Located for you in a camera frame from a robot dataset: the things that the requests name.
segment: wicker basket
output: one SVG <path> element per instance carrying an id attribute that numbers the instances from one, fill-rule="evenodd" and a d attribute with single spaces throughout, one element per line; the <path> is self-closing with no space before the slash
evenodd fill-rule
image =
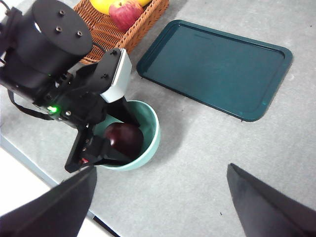
<path id="1" fill-rule="evenodd" d="M 130 53 L 147 31 L 160 18 L 168 8 L 169 0 L 152 0 L 145 7 L 144 13 L 135 24 L 126 32 L 120 32 L 108 15 L 97 11 L 89 0 L 81 0 L 74 10 L 81 16 L 90 29 L 93 41 L 103 46 L 106 50 L 111 48 L 125 48 Z M 84 57 L 84 64 L 98 62 L 103 52 L 96 46 Z"/>

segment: teal bowl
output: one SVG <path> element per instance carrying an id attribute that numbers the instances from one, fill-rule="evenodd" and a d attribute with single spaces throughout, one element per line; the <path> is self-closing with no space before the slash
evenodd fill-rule
<path id="1" fill-rule="evenodd" d="M 126 165 L 101 165 L 107 169 L 120 171 L 137 169 L 146 164 L 154 156 L 160 143 L 160 126 L 157 114 L 155 113 L 153 108 L 145 102 L 138 100 L 130 100 L 128 101 L 128 104 L 131 111 L 135 114 L 138 122 L 140 123 L 139 128 L 144 135 L 142 150 L 140 152 L 140 156 L 137 159 Z M 102 123 L 96 125 L 93 131 L 94 134 L 103 136 L 106 127 L 113 122 L 121 121 L 110 115 L 107 115 L 107 118 Z"/>

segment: red apple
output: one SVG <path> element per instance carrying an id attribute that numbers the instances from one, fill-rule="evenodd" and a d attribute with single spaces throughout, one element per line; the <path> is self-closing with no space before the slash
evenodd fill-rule
<path id="1" fill-rule="evenodd" d="M 138 158 L 144 143 L 142 131 L 129 123 L 110 124 L 104 131 L 104 137 L 110 140 L 111 147 L 132 159 Z"/>
<path id="2" fill-rule="evenodd" d="M 126 32 L 144 12 L 137 0 L 116 0 L 110 5 L 109 14 L 118 30 Z"/>

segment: dark green tray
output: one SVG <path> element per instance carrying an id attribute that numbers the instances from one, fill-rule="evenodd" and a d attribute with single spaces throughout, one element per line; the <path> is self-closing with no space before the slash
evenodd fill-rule
<path id="1" fill-rule="evenodd" d="M 137 65 L 140 76 L 244 121 L 266 111 L 290 50 L 189 22 L 170 22 Z"/>

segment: black cylindrical motor housing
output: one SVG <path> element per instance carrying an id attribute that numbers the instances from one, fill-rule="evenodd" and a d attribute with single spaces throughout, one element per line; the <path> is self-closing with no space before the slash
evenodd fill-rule
<path id="1" fill-rule="evenodd" d="M 7 52 L 4 84 L 35 100 L 92 49 L 85 22 L 57 0 L 37 0 L 23 15 L 15 46 Z"/>

